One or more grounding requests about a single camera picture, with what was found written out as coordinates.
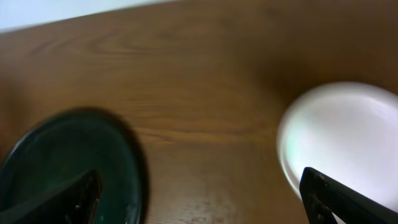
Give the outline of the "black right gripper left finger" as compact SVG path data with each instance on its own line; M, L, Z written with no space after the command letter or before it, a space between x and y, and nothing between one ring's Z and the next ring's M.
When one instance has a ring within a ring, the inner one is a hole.
M93 223L101 193L100 174L90 170L1 212L1 224Z

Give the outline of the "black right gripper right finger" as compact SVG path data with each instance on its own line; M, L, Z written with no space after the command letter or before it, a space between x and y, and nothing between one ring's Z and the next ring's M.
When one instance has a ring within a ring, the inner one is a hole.
M306 167L299 185L310 224L397 223L397 212L357 193L318 170Z

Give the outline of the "white stained plate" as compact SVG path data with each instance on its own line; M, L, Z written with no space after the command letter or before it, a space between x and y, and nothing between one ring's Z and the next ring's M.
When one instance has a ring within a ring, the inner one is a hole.
M299 193L312 167L397 211L397 95L373 85L338 82L292 103L277 132L281 168Z

